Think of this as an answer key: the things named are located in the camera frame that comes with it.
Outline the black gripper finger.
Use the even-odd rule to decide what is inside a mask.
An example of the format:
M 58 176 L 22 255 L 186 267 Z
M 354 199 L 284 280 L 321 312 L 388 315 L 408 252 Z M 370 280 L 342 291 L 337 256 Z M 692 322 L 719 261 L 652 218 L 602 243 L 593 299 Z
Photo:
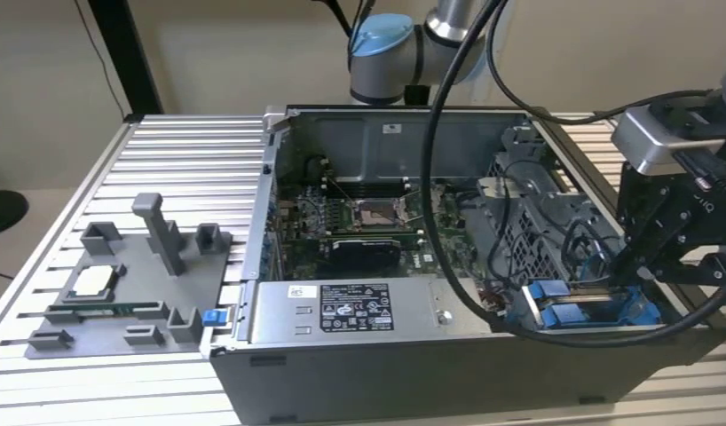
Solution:
M 651 261 L 657 253 L 653 242 L 623 242 L 610 269 L 610 284 L 643 284 L 651 282 L 656 276 L 649 270 Z
M 696 264 L 679 260 L 663 262 L 655 268 L 655 275 L 671 284 L 724 284 L 726 254 L 708 253 Z

